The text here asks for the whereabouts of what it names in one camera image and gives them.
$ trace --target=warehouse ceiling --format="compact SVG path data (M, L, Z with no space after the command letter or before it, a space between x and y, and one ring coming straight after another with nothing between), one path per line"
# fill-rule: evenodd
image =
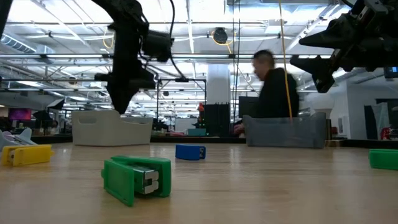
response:
M150 29L168 32L172 19L169 0L141 0ZM289 0L282 3L284 40L287 61L292 54L302 57L330 55L332 50L305 47L298 40L306 35L325 30L331 19L349 8L329 0ZM188 77L206 79L209 63L227 63L232 71L234 63L228 59L231 53L239 54L238 95L256 96L261 82L252 73L251 55L261 49L271 49L277 66L283 67L282 38L280 38L280 14L276 0L174 0L175 24L172 48L177 67ZM26 79L12 82L8 88L24 88L22 91L51 89L58 96L73 96L68 101L91 102L100 108L110 108L105 83L93 82L95 73L107 73L112 60L86 54L113 53L113 33L107 30L112 19L90 0L14 0L8 23L1 38L0 72L4 78ZM218 45L212 38L217 27L225 29L229 46ZM30 57L35 54L65 54L67 58L46 60ZM19 54L13 58L5 54ZM209 58L209 54L219 55ZM151 63L160 78L175 78L177 72L171 63ZM287 70L298 81L299 90L306 92L311 76L287 64ZM47 82L30 82L28 79L46 79ZM61 82L71 78L87 82ZM195 108L204 99L203 82L162 82L160 114L196 114ZM156 107L155 90L137 94L131 101L131 113L153 114Z

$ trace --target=wooden tabletop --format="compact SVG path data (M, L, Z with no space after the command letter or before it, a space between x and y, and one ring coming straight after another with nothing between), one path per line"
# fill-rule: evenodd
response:
M181 161L174 144L55 144L50 163L0 167L0 223L398 223L398 172L372 170L368 150L206 147ZM127 207L106 193L103 161L121 154L170 158L171 196Z

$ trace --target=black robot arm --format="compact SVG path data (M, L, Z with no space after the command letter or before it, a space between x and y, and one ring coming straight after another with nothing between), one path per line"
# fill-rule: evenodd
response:
M123 114L139 89L154 89L154 74L142 66L138 55L166 62L171 56L170 34L149 30L149 23L135 0L93 0L113 19L109 29L115 31L113 69L96 74L95 79L108 82L106 89L116 111Z
M364 67L372 72L378 67L398 66L398 1L357 0L347 14L330 21L326 30L302 38L299 43L334 49L330 58L300 58L290 63L312 74L320 93L334 84L333 72L343 68Z

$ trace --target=man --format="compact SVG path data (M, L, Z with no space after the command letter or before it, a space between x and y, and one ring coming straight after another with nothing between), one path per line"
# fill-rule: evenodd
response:
M287 101L285 70L275 68L275 59L271 51L260 50L253 55L254 73L258 79L264 82L259 101L256 104L255 118L288 118L289 103ZM290 105L292 116L297 117L299 113L299 94L297 83L291 74L287 74L289 87ZM235 134L244 131L243 125L235 127Z

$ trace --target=dark jacket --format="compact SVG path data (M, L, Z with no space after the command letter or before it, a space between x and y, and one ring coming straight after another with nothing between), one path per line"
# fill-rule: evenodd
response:
M299 113L299 94L297 83L291 74L287 74L290 103L293 117ZM269 70L262 86L259 101L256 105L256 118L288 118L289 104L285 87L285 70Z

